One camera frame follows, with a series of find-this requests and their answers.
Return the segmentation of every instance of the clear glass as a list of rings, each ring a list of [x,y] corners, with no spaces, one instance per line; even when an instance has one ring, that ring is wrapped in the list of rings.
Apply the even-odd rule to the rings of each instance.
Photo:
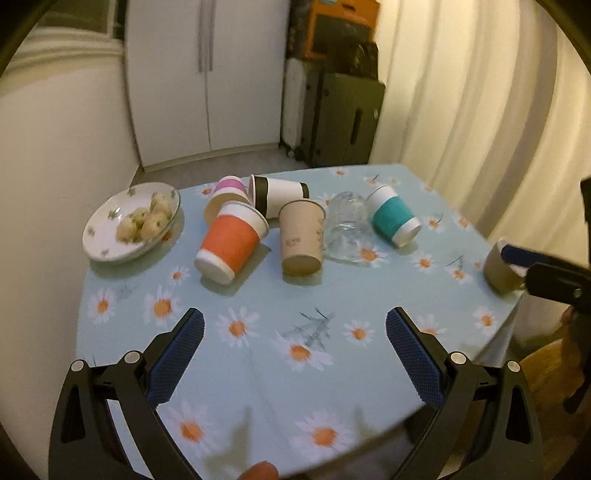
[[[364,250],[373,250],[374,230],[361,195],[342,192],[329,204],[324,224],[324,254],[347,262],[365,262]]]

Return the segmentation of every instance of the metal screw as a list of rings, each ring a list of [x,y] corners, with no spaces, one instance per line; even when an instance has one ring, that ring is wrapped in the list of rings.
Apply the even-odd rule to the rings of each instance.
[[[76,360],[70,365],[73,372],[79,372],[84,368],[84,362],[82,360]]]
[[[127,352],[125,354],[125,363],[126,364],[134,364],[139,360],[139,353],[136,352],[135,350],[132,350],[131,352]]]
[[[515,373],[517,373],[519,370],[521,370],[520,365],[513,360],[507,362],[507,368]]]
[[[453,352],[450,355],[450,358],[452,359],[452,362],[458,365],[463,365],[466,363],[466,355],[460,352]]]

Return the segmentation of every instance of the suitcase handle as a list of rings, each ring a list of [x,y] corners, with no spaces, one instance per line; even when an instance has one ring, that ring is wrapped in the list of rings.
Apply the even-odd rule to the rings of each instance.
[[[357,141],[357,136],[359,135],[359,126],[361,125],[362,115],[363,115],[363,110],[361,110],[361,108],[358,108],[357,111],[355,112],[355,120],[353,120],[353,130],[351,130],[351,139],[350,139],[351,145],[355,145],[355,142]]]

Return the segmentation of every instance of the floor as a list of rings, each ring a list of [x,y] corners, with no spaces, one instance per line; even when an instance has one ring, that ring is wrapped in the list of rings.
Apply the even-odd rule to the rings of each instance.
[[[261,175],[278,171],[303,170],[304,168],[307,168],[305,163],[288,157],[283,148],[277,148],[196,160],[149,173],[140,169],[131,184],[161,181],[176,189],[185,189],[218,181],[226,175],[243,178],[252,173]]]

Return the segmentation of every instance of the beige paper cup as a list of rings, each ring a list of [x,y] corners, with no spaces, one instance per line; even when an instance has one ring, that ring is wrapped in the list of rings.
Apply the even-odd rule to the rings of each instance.
[[[312,200],[294,200],[281,209],[281,266],[285,273],[306,277],[322,267],[325,218],[324,209]]]
[[[508,265],[501,258],[501,250],[507,244],[504,238],[495,243],[484,263],[484,276],[489,285],[500,295],[523,289],[526,270]]]

